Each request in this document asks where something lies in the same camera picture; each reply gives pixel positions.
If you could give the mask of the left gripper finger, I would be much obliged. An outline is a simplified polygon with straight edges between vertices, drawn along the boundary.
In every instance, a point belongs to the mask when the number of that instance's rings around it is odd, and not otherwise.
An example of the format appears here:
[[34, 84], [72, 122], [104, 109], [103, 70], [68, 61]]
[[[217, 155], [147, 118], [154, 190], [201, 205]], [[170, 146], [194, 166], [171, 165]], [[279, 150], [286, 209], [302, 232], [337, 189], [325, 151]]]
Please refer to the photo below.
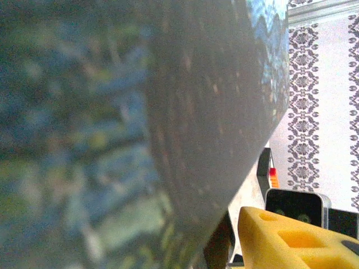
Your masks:
[[358, 268], [358, 240], [255, 207], [242, 207], [238, 236], [245, 268]]

